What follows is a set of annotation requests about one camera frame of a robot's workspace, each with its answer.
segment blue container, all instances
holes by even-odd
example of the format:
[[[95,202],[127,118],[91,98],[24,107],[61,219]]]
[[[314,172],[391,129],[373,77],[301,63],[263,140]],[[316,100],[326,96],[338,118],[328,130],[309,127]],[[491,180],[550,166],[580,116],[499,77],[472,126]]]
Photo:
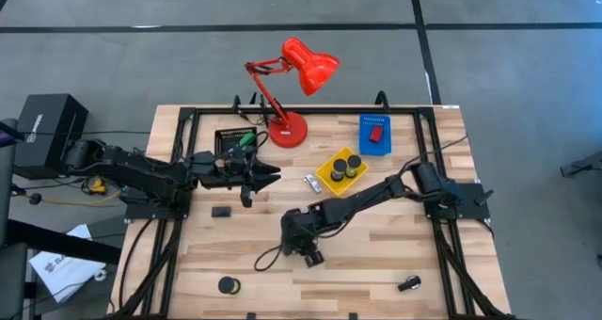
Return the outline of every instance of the blue container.
[[[383,127],[378,142],[370,141],[374,126]],[[391,118],[372,114],[359,116],[359,153],[365,155],[385,155],[391,152]]]

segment red object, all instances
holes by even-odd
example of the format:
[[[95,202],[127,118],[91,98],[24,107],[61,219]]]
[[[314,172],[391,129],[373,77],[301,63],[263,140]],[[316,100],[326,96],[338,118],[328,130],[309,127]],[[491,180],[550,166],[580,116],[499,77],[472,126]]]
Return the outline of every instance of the red object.
[[[284,113],[280,104],[270,95],[260,80],[260,75],[290,72],[293,68],[299,71],[299,84],[303,92],[310,96],[330,78],[339,67],[339,60],[326,54],[312,53],[301,40],[290,38],[282,44],[283,56],[277,59],[247,62],[246,71],[260,88],[270,105],[276,110],[276,116],[270,123],[269,132],[272,141],[280,147],[291,148],[300,145],[308,135],[308,124],[303,116]],[[268,65],[279,64],[279,68]]]
[[[299,84],[310,96],[328,81],[339,67],[339,60],[333,56],[312,53],[296,38],[290,38],[282,44],[282,55],[299,70]]]
[[[381,136],[383,136],[383,127],[381,126],[374,126],[374,128],[372,128],[372,132],[370,133],[370,137],[369,140],[371,142],[378,142],[380,141]]]

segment wooden tabletop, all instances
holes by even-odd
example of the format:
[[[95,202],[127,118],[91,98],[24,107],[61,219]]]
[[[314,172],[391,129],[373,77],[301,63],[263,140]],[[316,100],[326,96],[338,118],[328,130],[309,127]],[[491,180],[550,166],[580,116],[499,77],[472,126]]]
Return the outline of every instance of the wooden tabletop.
[[[148,156],[169,160],[179,110],[177,105],[157,108]],[[434,110],[441,145],[466,134],[460,109],[434,106]],[[344,197],[381,182],[418,155],[412,118],[390,117],[392,153],[383,157],[362,156],[370,169]],[[270,270],[261,273],[253,270],[256,258],[278,245],[279,221],[284,212],[304,209],[334,196],[324,185],[323,192],[315,194],[303,182],[303,176],[315,173],[342,147],[358,151],[358,115],[305,118],[309,134],[303,144],[281,149],[268,140],[259,149],[259,159],[281,167],[282,178],[255,195],[252,208],[241,205],[237,188],[228,191],[199,187],[195,191],[190,216],[183,223],[169,317],[245,318],[248,312],[255,312],[259,319],[347,318],[349,312],[357,312],[364,319],[446,318],[431,222],[424,216],[422,205],[410,200],[390,200],[366,210],[356,215],[341,234],[321,240],[324,264],[307,268],[299,255],[280,256]],[[248,125],[237,115],[203,115],[195,150],[213,151],[215,130]],[[425,136],[430,144],[427,126],[425,121]],[[459,182],[472,182],[477,177],[467,140],[449,147],[443,154],[449,177]],[[406,174],[403,179],[414,186],[411,175]],[[212,207],[218,205],[231,206],[232,216],[211,218]],[[144,222],[137,220],[128,227],[118,277]],[[152,222],[135,248],[125,283],[126,299],[148,272],[156,224],[157,221]],[[471,220],[458,221],[458,227],[469,274],[494,305],[509,312],[491,234]],[[271,258],[265,258],[263,263],[267,264]],[[226,275],[242,283],[241,292],[235,296],[225,296],[217,290],[217,282]],[[420,288],[398,292],[397,284],[412,275],[420,276]],[[452,279],[461,312],[462,295],[454,273]],[[159,308],[162,287],[163,276],[155,288],[152,306],[155,311]],[[119,279],[116,279],[112,295],[116,305],[118,290]]]

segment floor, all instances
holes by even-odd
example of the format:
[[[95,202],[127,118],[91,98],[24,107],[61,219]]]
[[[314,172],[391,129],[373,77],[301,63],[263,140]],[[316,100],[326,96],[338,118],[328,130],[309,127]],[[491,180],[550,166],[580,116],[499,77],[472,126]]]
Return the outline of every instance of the floor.
[[[602,0],[420,0],[420,8],[416,0],[0,0],[0,117],[18,116],[28,94],[68,92],[90,109],[89,131],[149,131],[158,104],[250,98],[243,64],[276,57],[296,36],[340,58],[341,70],[311,98],[293,76],[269,79],[283,103],[367,103],[382,89],[395,104],[461,105],[481,180],[496,191],[490,208],[513,313],[596,318],[602,177],[563,179],[559,166],[602,149]],[[425,23],[418,34],[402,25],[415,14]],[[200,32],[284,23],[400,25]],[[156,25],[164,32],[141,27]],[[146,145],[145,136],[103,139]],[[68,187],[44,194],[83,199]],[[14,201],[11,217],[61,231],[123,213],[24,202]],[[48,319],[105,310],[93,300]]]

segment yellow tray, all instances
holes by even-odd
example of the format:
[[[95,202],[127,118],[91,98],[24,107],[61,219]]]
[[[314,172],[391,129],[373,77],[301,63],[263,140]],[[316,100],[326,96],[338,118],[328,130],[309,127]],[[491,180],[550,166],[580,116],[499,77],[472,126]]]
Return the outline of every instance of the yellow tray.
[[[347,161],[347,158],[353,154],[354,153],[349,148],[344,147],[337,154],[335,154],[335,156],[331,157],[330,160],[328,160],[328,162],[323,164],[320,167],[320,169],[318,169],[318,171],[316,172],[316,174],[318,175],[318,178],[320,178],[320,180],[322,180],[322,182],[328,188],[330,188],[330,190],[334,194],[336,194],[338,196],[341,195],[345,190],[347,190],[347,188],[349,188],[349,186],[352,183],[354,183],[357,179],[359,179],[359,177],[362,176],[362,174],[364,174],[366,172],[366,170],[368,170],[368,165],[366,165],[366,163],[362,160],[361,165],[359,165],[359,168],[357,169],[357,174],[354,178],[349,179],[345,176],[339,182],[333,181],[330,178],[330,172],[332,171],[332,164],[335,162],[335,160],[343,159],[343,160]]]

